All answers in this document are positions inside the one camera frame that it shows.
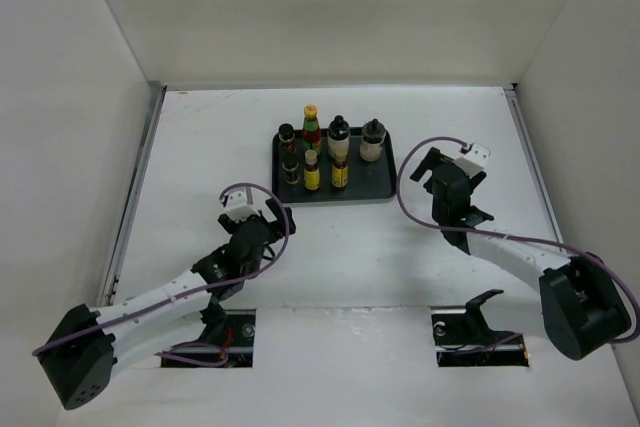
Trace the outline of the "clear grinder jar black lid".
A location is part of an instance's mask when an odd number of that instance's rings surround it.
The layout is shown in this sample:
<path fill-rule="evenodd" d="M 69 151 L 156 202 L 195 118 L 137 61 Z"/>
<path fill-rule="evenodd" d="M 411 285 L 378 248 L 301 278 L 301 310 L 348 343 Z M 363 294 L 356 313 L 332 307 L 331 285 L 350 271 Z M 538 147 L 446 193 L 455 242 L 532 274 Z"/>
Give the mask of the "clear grinder jar black lid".
<path fill-rule="evenodd" d="M 366 162 L 376 162 L 382 152 L 386 128 L 377 119 L 368 121 L 361 131 L 360 157 Z"/>

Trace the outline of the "white shaker black cap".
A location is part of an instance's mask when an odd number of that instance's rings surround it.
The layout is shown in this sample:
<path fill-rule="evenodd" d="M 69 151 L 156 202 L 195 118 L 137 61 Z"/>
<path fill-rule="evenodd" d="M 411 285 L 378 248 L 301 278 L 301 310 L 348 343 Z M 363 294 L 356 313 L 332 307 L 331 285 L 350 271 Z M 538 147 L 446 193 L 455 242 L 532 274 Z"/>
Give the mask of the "white shaker black cap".
<path fill-rule="evenodd" d="M 336 115 L 327 129 L 327 147 L 331 158 L 334 158 L 338 149 L 349 148 L 350 125 L 342 115 Z"/>

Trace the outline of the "yellow sauce bottle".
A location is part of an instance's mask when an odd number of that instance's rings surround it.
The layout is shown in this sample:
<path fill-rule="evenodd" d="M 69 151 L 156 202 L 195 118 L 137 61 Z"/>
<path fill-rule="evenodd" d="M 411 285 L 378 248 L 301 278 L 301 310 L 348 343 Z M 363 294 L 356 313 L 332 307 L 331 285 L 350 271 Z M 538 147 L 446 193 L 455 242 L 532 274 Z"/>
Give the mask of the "yellow sauce bottle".
<path fill-rule="evenodd" d="M 336 156 L 331 167 L 331 184 L 335 189 L 342 190 L 348 185 L 348 157 Z"/>
<path fill-rule="evenodd" d="M 318 155 L 313 149 L 306 150 L 304 153 L 304 187 L 312 192 L 320 189 Z"/>

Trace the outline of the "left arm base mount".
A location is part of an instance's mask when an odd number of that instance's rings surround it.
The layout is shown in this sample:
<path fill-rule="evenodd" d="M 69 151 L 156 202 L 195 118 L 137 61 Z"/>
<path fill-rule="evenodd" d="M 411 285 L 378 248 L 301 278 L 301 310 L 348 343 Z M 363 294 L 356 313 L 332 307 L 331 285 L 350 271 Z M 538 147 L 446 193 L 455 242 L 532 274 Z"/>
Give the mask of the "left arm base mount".
<path fill-rule="evenodd" d="M 196 341 L 160 358 L 161 368 L 252 368 L 256 337 L 255 310 L 227 310 L 224 323 L 207 326 Z"/>

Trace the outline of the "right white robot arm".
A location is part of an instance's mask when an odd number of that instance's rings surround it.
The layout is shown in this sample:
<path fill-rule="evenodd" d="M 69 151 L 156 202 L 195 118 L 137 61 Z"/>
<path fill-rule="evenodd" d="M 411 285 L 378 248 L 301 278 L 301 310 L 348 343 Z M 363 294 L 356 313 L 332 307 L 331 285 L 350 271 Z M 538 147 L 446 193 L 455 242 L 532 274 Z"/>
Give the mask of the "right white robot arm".
<path fill-rule="evenodd" d="M 432 197 L 429 227 L 463 253 L 494 264 L 540 296 L 549 341 L 565 357 L 581 360 L 606 344 L 639 336 L 639 303 L 594 254 L 499 229 L 471 196 L 485 179 L 490 151 L 463 143 L 451 158 L 431 148 L 410 178 Z"/>

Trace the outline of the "black-capped spice jar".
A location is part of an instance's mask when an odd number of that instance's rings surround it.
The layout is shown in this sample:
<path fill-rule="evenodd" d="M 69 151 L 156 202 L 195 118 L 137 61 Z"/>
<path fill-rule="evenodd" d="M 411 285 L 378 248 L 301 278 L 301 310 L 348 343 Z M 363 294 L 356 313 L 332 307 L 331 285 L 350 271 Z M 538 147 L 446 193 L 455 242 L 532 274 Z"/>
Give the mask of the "black-capped spice jar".
<path fill-rule="evenodd" d="M 289 123 L 283 123 L 278 128 L 279 151 L 282 154 L 295 154 L 295 129 Z"/>
<path fill-rule="evenodd" d="M 295 185 L 299 182 L 299 162 L 294 153 L 285 152 L 282 155 L 281 166 L 284 171 L 284 180 L 288 185 Z"/>

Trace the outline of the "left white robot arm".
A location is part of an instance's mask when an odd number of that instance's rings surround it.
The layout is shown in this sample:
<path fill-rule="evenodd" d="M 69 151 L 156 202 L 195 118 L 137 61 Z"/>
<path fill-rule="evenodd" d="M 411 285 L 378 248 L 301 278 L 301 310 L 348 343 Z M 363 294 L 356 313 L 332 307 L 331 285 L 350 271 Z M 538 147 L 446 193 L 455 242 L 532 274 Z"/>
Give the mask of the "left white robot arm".
<path fill-rule="evenodd" d="M 281 256 L 296 231 L 292 211 L 278 199 L 268 220 L 236 190 L 223 201 L 218 222 L 226 244 L 161 287 L 119 304 L 70 309 L 47 342 L 34 352 L 61 406 L 75 410 L 94 400 L 130 365 L 181 344 L 214 345 L 224 334 L 222 302 Z"/>

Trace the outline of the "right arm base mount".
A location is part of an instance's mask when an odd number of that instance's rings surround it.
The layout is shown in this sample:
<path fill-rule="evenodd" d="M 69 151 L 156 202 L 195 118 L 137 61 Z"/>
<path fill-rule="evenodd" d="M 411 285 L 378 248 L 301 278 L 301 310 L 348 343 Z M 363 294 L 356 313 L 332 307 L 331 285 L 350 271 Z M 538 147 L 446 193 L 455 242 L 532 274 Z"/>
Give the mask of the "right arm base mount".
<path fill-rule="evenodd" d="M 492 329 L 482 313 L 489 299 L 503 293 L 491 289 L 464 305 L 431 309 L 435 357 L 440 368 L 529 367 L 523 334 Z"/>

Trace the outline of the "red chili sauce bottle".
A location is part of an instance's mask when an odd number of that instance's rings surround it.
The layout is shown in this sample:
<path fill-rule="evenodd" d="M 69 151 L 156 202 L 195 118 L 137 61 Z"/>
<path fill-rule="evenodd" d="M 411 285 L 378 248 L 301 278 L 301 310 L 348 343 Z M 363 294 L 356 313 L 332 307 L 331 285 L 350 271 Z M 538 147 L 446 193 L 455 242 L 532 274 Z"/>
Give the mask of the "red chili sauce bottle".
<path fill-rule="evenodd" d="M 306 150 L 312 150 L 317 155 L 321 154 L 322 135 L 318 121 L 318 108 L 316 105 L 309 104 L 304 107 L 302 141 Z"/>

